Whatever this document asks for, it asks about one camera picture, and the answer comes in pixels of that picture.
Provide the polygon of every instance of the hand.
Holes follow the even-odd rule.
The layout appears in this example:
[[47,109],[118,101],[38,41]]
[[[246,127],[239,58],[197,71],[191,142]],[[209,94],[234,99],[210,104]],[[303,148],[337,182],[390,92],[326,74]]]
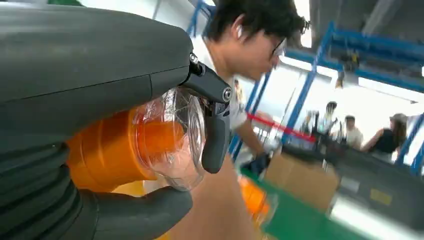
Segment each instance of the hand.
[[249,170],[251,173],[256,176],[261,175],[261,173],[268,168],[270,165],[271,158],[268,153],[263,152],[257,155],[253,161],[248,162],[241,166],[242,169]]

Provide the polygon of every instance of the gray robot arm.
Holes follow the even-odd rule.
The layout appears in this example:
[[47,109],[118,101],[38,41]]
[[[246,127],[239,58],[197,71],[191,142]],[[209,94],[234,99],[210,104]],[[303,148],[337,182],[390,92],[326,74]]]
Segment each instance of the gray robot arm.
[[190,58],[177,27],[70,6],[0,3],[0,14],[0,239],[149,240],[169,230],[190,210],[188,192],[79,191],[64,142],[179,86],[206,99],[203,166],[215,173],[228,143],[229,86]]

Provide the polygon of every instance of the orange object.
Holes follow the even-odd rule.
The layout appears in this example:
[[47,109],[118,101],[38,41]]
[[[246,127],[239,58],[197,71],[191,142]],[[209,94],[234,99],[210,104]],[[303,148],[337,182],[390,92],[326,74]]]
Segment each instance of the orange object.
[[[148,165],[141,164],[143,158],[135,149],[145,146],[142,151],[138,148],[144,154],[173,151],[173,140],[177,141],[175,132],[182,138],[183,130],[173,121],[154,120],[134,126],[135,116],[135,109],[119,112],[92,124],[68,141],[70,155],[67,164],[78,188],[111,192],[120,185],[156,179]],[[136,138],[134,127],[147,134],[142,134],[142,139],[139,135]]]
[[267,201],[267,193],[245,177],[240,177],[238,183],[248,212],[257,224],[262,224],[272,213],[270,203]]
[[137,149],[146,166],[163,153],[176,152],[183,147],[183,126],[175,121],[150,121],[137,127]]

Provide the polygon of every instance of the red barrier tape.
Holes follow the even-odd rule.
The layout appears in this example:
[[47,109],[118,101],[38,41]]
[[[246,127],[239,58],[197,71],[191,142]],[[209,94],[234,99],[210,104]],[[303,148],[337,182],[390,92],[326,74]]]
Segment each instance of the red barrier tape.
[[255,115],[250,114],[250,113],[247,114],[247,118],[254,120],[256,122],[262,123],[264,125],[267,125],[267,126],[273,128],[273,129],[278,129],[285,134],[294,135],[294,136],[296,136],[300,139],[306,140],[306,141],[311,142],[311,143],[315,142],[315,137],[301,133],[301,132],[293,130],[291,128],[282,126],[281,124],[276,123],[275,121],[269,121],[269,120],[263,119],[261,117],[255,116]]

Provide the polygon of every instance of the black hair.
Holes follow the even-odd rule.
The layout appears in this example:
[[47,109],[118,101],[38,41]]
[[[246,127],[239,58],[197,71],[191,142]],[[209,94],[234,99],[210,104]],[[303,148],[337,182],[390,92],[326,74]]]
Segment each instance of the black hair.
[[354,117],[354,116],[352,116],[352,115],[347,115],[344,119],[345,119],[346,121],[354,121],[354,122],[355,122],[355,117]]
[[331,109],[336,109],[337,108],[337,102],[335,102],[335,101],[330,101],[329,103],[327,103],[327,109],[329,109],[329,108],[331,108]]
[[244,15],[241,25],[248,39],[261,30],[281,39],[290,38],[309,25],[297,14],[293,0],[220,0],[206,37],[218,42],[240,15]]
[[393,141],[396,146],[401,146],[407,139],[407,125],[399,120],[393,120]]

